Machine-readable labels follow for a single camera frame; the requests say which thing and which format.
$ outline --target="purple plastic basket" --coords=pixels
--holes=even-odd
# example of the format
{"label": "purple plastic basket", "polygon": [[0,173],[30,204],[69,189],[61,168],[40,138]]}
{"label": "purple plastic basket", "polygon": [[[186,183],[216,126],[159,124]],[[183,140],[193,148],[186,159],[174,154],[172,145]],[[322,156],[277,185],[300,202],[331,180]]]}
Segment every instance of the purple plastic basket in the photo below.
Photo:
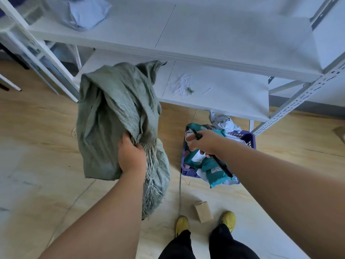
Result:
{"label": "purple plastic basket", "polygon": [[[237,136],[238,138],[244,140],[249,147],[256,149],[255,135],[253,135],[251,132],[242,130],[239,133],[233,132],[233,133],[229,133],[229,134]],[[200,178],[199,175],[197,175],[196,170],[194,168],[188,169],[188,168],[184,167],[183,164],[185,162],[185,151],[186,150],[189,150],[189,148],[188,148],[186,140],[184,140],[183,151],[182,151],[182,160],[181,160],[181,173],[182,173],[182,175],[185,175],[185,176]]]}

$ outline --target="floor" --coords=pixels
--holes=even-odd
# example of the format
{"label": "floor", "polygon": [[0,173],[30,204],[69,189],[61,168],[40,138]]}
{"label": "floor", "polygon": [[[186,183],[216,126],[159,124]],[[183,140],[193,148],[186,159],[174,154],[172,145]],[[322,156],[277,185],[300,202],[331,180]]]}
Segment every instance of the floor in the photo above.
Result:
{"label": "floor", "polygon": [[[115,182],[84,178],[73,137],[77,104],[15,63],[0,61],[0,74],[23,89],[0,90],[0,258],[37,258]],[[233,120],[248,129],[248,120]],[[158,137],[171,182],[160,207],[142,222],[137,258],[158,258],[174,236],[183,134],[190,122],[208,123],[207,112],[162,104]],[[345,120],[293,112],[257,137],[257,149],[345,180],[345,144],[332,132],[340,125]],[[208,201],[214,220],[197,221],[192,205],[199,200]],[[207,236],[224,210],[237,216],[234,238],[261,258],[307,258],[242,185],[210,189],[201,179],[183,177],[182,213],[190,219],[197,258],[209,258]]]}

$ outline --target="small cardboard box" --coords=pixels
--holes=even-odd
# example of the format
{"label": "small cardboard box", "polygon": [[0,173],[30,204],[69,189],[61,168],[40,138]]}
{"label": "small cardboard box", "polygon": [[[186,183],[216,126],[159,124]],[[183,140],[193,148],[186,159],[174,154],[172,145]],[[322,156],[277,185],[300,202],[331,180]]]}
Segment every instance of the small cardboard box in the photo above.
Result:
{"label": "small cardboard box", "polygon": [[198,213],[199,220],[201,223],[207,222],[213,219],[211,210],[206,201],[201,201],[195,205],[196,212]]}
{"label": "small cardboard box", "polygon": [[342,140],[343,143],[345,143],[345,126],[339,126],[337,128],[334,128],[333,131],[340,138],[340,140]]}

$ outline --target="white metal shelf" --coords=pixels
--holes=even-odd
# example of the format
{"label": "white metal shelf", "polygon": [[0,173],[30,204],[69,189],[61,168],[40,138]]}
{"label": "white metal shelf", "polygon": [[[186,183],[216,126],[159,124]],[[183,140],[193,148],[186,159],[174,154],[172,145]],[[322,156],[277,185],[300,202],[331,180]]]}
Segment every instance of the white metal shelf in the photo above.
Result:
{"label": "white metal shelf", "polygon": [[[79,84],[83,73],[93,72],[103,65],[115,65],[120,62],[137,64],[157,59],[165,61],[164,58],[97,49],[75,77],[75,81]],[[195,92],[189,96],[173,96],[170,84],[175,83],[183,74],[192,76],[191,87]],[[269,119],[266,76],[170,60],[159,69],[153,87],[157,98],[162,102],[214,110],[262,122]]]}
{"label": "white metal shelf", "polygon": [[46,13],[28,27],[37,39],[235,71],[313,81],[322,75],[309,19],[187,4],[108,0],[108,17],[78,32]]}

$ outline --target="yellow shoe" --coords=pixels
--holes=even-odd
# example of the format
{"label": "yellow shoe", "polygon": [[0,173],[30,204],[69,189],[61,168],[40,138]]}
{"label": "yellow shoe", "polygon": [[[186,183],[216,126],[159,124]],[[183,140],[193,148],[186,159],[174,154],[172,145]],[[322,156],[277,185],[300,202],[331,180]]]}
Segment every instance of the yellow shoe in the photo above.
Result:
{"label": "yellow shoe", "polygon": [[175,237],[178,237],[184,230],[189,230],[188,218],[180,216],[176,222]]}
{"label": "yellow shoe", "polygon": [[236,216],[233,212],[226,211],[221,215],[219,223],[225,224],[229,228],[230,232],[232,232],[235,228]]}

